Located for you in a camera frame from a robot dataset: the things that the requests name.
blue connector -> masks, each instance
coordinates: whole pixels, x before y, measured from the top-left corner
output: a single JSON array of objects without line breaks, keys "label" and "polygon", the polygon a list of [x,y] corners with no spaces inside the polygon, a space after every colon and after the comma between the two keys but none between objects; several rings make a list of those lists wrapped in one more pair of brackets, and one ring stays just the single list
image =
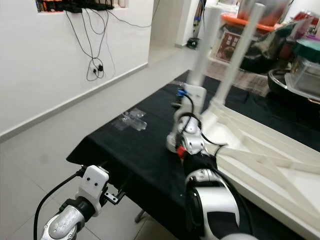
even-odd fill
[{"label": "blue connector", "polygon": [[188,92],[183,89],[179,89],[178,92],[176,93],[178,97],[184,97],[186,94],[188,94]]}]

table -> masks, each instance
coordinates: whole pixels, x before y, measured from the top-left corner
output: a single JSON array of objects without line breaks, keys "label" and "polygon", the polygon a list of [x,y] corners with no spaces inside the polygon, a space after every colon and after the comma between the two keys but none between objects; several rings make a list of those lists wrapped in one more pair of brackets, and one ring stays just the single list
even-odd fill
[{"label": "table", "polygon": [[[187,72],[176,80],[185,81]],[[204,109],[215,94],[219,81],[206,77],[207,96]],[[135,107],[146,112],[142,118],[146,130],[132,127],[119,130],[113,121],[86,136],[67,157],[76,164],[98,165],[110,173],[109,183],[126,195],[182,240],[195,239],[187,233],[184,210],[184,173],[179,157],[166,149],[166,136],[173,126],[176,85],[166,85]],[[285,106],[272,97],[232,87],[226,106],[268,127],[320,150],[320,127],[316,119],[301,116],[300,110]],[[300,236],[246,201],[254,219],[256,236],[260,240],[300,240]],[[240,208],[240,229],[248,231],[248,222]]]}]

